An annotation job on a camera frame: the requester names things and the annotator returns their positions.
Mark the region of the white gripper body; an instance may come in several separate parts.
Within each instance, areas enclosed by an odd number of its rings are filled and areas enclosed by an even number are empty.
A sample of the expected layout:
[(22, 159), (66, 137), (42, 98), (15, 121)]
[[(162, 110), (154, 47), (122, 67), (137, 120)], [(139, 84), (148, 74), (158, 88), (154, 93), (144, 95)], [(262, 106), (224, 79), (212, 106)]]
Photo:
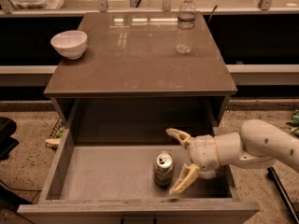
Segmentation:
[(220, 158), (215, 139), (211, 135), (192, 137), (187, 152), (190, 161), (199, 167), (198, 176), (203, 179), (216, 178)]

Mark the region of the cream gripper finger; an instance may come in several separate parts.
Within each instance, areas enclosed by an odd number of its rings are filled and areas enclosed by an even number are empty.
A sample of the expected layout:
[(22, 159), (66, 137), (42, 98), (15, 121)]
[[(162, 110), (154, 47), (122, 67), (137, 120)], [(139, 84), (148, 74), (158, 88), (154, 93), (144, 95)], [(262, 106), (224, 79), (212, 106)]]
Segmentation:
[(185, 133), (181, 130), (168, 128), (165, 130), (165, 132), (168, 136), (177, 139), (184, 148), (187, 148), (192, 141), (192, 137), (188, 133)]
[(171, 187), (169, 193), (170, 194), (182, 193), (187, 187), (189, 187), (198, 178), (199, 172), (200, 172), (200, 168), (197, 165), (184, 164), (182, 166), (177, 181)]

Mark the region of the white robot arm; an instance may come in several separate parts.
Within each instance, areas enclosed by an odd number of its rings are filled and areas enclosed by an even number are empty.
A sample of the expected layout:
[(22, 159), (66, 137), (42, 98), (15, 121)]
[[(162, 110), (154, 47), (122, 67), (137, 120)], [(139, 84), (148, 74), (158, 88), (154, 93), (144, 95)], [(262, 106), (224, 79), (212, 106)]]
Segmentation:
[(180, 142), (192, 163), (183, 165), (170, 194), (183, 192), (201, 173), (224, 165), (268, 168), (278, 160), (299, 172), (299, 140), (259, 119), (245, 121), (238, 133), (192, 137), (173, 128), (166, 133)]

